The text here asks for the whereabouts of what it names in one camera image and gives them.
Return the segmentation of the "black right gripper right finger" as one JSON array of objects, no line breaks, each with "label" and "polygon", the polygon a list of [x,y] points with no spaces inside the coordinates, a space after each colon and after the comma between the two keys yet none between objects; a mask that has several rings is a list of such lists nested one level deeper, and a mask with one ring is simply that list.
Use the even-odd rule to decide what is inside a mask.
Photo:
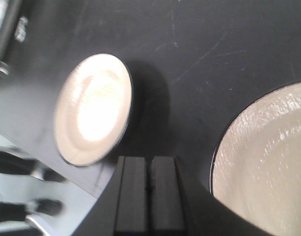
[{"label": "black right gripper right finger", "polygon": [[173,157],[154,157],[151,164],[151,185],[153,232],[183,233],[185,220]]}]

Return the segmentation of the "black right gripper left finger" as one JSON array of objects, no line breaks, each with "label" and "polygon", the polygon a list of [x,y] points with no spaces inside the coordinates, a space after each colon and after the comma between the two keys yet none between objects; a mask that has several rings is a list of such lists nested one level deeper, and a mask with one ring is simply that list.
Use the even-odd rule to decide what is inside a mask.
[{"label": "black right gripper left finger", "polygon": [[115,232],[147,233],[147,169],[143,157],[119,157],[120,179]]}]

